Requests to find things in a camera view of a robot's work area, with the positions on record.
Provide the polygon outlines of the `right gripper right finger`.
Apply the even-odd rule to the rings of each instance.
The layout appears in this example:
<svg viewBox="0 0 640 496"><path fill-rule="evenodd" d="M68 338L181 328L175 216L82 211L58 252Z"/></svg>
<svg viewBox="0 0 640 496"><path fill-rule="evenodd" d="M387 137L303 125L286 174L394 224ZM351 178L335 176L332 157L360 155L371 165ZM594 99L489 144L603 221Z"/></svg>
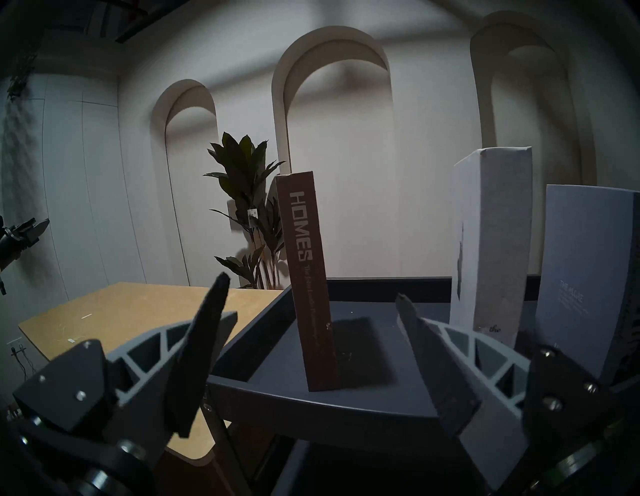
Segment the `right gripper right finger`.
<svg viewBox="0 0 640 496"><path fill-rule="evenodd" d="M491 493L620 493L625 419L608 386L558 348L528 359L403 294L395 306L442 429Z"/></svg>

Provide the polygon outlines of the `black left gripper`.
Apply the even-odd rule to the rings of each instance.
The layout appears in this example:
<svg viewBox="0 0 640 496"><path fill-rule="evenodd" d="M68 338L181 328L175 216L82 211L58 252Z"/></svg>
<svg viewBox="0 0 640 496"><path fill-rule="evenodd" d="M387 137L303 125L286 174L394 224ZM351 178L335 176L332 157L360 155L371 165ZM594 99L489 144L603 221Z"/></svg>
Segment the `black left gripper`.
<svg viewBox="0 0 640 496"><path fill-rule="evenodd" d="M23 247L32 247L39 242L40 236L49 226L49 218L36 223L35 218L21 224L21 243ZM21 244L14 239L8 230L1 226L1 272L21 256Z"/></svg>

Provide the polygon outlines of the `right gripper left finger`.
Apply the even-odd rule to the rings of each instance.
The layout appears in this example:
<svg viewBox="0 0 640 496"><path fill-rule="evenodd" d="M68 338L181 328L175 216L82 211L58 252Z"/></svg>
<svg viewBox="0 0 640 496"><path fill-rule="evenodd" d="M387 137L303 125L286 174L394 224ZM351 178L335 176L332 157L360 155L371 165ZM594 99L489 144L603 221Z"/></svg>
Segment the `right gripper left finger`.
<svg viewBox="0 0 640 496"><path fill-rule="evenodd" d="M206 382L237 315L223 312L221 273L194 318L147 331L108 354L88 339L50 361L14 396L18 444L50 456L108 467L110 458L152 468L174 435L187 438Z"/></svg>

